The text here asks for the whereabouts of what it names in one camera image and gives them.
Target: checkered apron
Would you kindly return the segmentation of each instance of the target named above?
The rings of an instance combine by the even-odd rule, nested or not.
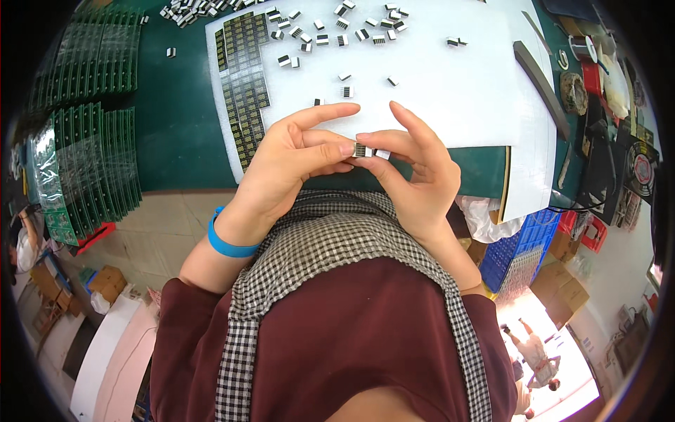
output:
[[[303,190],[272,227],[232,286],[228,332],[218,373],[215,420],[248,421],[258,327],[278,300],[319,273],[377,257],[393,258],[426,275],[445,294],[471,421],[492,412],[483,358],[454,279],[396,219],[386,194]]]

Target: blue plastic crate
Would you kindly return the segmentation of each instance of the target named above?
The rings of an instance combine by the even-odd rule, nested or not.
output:
[[[522,253],[541,246],[543,251],[535,275],[558,228],[561,214],[542,209],[527,216],[520,231],[509,238],[488,245],[481,262],[481,275],[493,293],[499,292],[511,260]]]

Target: workbench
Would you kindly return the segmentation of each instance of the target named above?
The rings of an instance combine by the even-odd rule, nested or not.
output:
[[[225,145],[216,114],[204,25],[211,19],[179,29],[159,16],[164,0],[121,0],[121,4],[145,8],[150,16],[141,32],[138,56],[138,90],[130,95],[124,107],[136,108],[136,145],[141,189],[144,192],[177,189],[236,188],[229,169]],[[553,52],[566,51],[570,58],[569,72],[581,74],[568,46],[567,36],[535,1],[535,9],[544,36]],[[176,58],[166,58],[166,48],[175,47]],[[556,95],[560,78],[558,58],[550,56]],[[576,140],[578,117],[566,115],[572,138]],[[556,145],[556,172],[553,188],[568,150],[561,138]],[[583,159],[574,149],[568,167],[562,196],[573,199],[578,190]],[[500,198],[504,190],[506,147],[477,147],[449,150],[462,169],[460,194]],[[405,163],[394,163],[405,175],[412,170]],[[379,183],[364,169],[349,174],[321,176],[309,180],[308,188],[381,190]],[[552,205],[567,200],[553,198]]]

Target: tiled floor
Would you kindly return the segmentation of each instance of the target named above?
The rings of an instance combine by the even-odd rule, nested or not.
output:
[[[196,242],[207,233],[216,207],[228,204],[235,190],[171,191],[143,194],[140,207],[117,229],[87,251],[69,259],[78,266],[120,268],[127,282],[157,290],[176,277]]]

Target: fingernail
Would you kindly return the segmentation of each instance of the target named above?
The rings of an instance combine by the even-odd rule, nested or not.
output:
[[[354,144],[351,142],[348,144],[340,144],[340,153],[342,157],[351,157],[354,153]]]
[[[357,158],[356,162],[359,164],[359,166],[365,168],[365,169],[371,169],[373,168],[373,162],[367,158]]]

